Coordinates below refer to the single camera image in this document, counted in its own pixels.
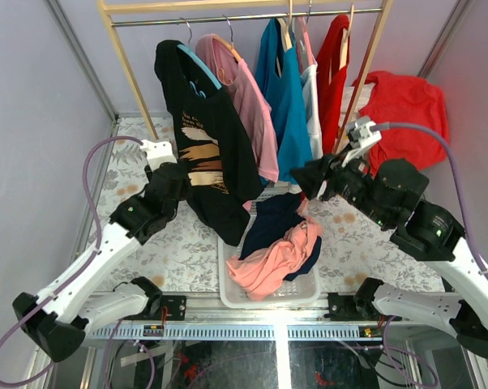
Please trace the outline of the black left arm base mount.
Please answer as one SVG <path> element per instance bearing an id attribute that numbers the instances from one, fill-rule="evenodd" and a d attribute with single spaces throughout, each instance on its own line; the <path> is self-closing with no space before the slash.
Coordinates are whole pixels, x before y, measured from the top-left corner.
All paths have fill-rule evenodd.
<path id="1" fill-rule="evenodd" d="M 182 322 L 186 318 L 187 297 L 184 295 L 164 295 L 157 310 L 157 318 L 162 323 Z"/>

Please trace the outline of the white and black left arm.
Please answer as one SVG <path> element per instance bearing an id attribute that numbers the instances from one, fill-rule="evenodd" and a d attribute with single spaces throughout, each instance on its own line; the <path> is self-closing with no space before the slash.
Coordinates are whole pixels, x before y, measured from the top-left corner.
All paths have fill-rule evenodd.
<path id="1" fill-rule="evenodd" d="M 162 292 L 143 276 L 96 301 L 90 298 L 123 259 L 175 218 L 179 202 L 190 191 L 181 162 L 147 166 L 145 172 L 148 184 L 118 205 L 95 244 L 46 288 L 35 295 L 21 293 L 12 303 L 23 332 L 53 362 L 70 357 L 98 328 L 129 317 L 150 320 L 161 313 Z"/>

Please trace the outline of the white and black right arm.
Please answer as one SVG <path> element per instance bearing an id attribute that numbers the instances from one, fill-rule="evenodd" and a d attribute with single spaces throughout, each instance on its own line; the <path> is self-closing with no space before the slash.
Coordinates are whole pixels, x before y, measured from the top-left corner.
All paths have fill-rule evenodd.
<path id="1" fill-rule="evenodd" d="M 308 199 L 339 195 L 391 232 L 397 249 L 440 274 L 458 295 L 432 297 L 368 277 L 353 297 L 356 314 L 423 323 L 488 359 L 488 280 L 476 268 L 464 227 L 445 208 L 423 199 L 429 180 L 407 160 L 384 161 L 375 177 L 360 165 L 359 160 L 342 165 L 329 154 L 291 174 Z"/>

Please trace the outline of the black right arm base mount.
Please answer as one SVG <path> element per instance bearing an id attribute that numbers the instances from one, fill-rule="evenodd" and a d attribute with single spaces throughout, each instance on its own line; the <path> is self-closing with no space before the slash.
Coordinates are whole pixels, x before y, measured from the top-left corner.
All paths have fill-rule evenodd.
<path id="1" fill-rule="evenodd" d="M 337 322 L 377 321 L 380 313 L 370 301 L 363 301 L 355 295 L 327 294 L 328 311 L 324 318 Z"/>

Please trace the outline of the black printed t-shirt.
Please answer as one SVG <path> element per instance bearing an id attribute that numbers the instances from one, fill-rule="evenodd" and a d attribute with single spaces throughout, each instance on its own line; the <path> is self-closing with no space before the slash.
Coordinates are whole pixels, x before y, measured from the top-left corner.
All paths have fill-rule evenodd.
<path id="1" fill-rule="evenodd" d="M 249 223 L 246 202 L 263 191 L 250 139 L 229 94 L 180 41 L 157 44 L 154 72 L 161 82 L 179 160 L 191 184 L 197 217 L 236 246 Z"/>

